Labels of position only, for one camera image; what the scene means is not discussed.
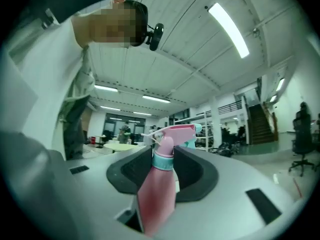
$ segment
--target spray bottle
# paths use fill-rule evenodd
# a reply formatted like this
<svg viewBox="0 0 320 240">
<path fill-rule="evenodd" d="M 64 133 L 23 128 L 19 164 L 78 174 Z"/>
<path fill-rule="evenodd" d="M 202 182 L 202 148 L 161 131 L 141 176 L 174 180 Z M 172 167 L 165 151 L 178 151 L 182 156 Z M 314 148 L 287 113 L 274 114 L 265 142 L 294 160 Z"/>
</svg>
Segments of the spray bottle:
<svg viewBox="0 0 320 240">
<path fill-rule="evenodd" d="M 195 149 L 196 133 L 200 124 L 181 124 L 165 127 L 150 134 L 162 132 L 159 147 L 152 157 L 152 167 L 137 193 L 139 217 L 143 231 L 152 236 L 174 211 L 176 205 L 176 182 L 174 179 L 174 146 Z"/>
</svg>

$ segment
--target fluorescent light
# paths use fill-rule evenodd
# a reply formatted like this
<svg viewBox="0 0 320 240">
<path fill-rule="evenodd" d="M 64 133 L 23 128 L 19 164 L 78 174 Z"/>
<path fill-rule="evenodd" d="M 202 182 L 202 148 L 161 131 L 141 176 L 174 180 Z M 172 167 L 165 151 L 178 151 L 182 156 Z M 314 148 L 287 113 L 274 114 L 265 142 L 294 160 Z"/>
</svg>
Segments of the fluorescent light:
<svg viewBox="0 0 320 240">
<path fill-rule="evenodd" d="M 147 114 L 147 113 L 140 113 L 140 112 L 133 112 L 135 114 L 140 114 L 140 115 L 146 115 L 146 116 L 151 116 L 151 114 Z"/>
<path fill-rule="evenodd" d="M 119 108 L 113 108 L 113 107 L 107 107 L 107 106 L 100 106 L 101 108 L 103 109 L 107 109 L 107 110 L 117 110 L 117 111 L 120 111 Z"/>
<path fill-rule="evenodd" d="M 236 49 L 238 50 L 240 57 L 244 58 L 249 55 L 249 50 L 244 38 L 242 37 L 236 24 L 230 18 L 228 13 L 221 7 L 220 4 L 215 3 L 208 12 L 220 23 L 226 33 L 231 38 Z"/>
<path fill-rule="evenodd" d="M 276 98 L 277 98 L 277 95 L 274 95 L 274 96 L 270 99 L 270 102 L 274 102 Z"/>
<path fill-rule="evenodd" d="M 117 88 L 111 88 L 111 87 L 106 87 L 106 86 L 101 86 L 101 85 L 94 85 L 95 88 L 101 89 L 101 90 L 106 90 L 106 91 L 111 91 L 111 92 L 118 92 Z"/>
<path fill-rule="evenodd" d="M 284 81 L 285 81 L 284 78 L 280 79 L 279 84 L 278 84 L 278 87 L 277 87 L 277 89 L 275 90 L 276 92 L 281 89 L 282 85 L 284 84 Z"/>
<path fill-rule="evenodd" d="M 156 101 L 156 102 L 170 103 L 169 100 L 162 99 L 162 98 L 155 98 L 155 97 L 151 97 L 151 96 L 148 96 L 148 95 L 143 95 L 142 98 L 145 98 L 145 99 L 148 99 L 148 100 L 153 100 L 153 101 Z"/>
</svg>

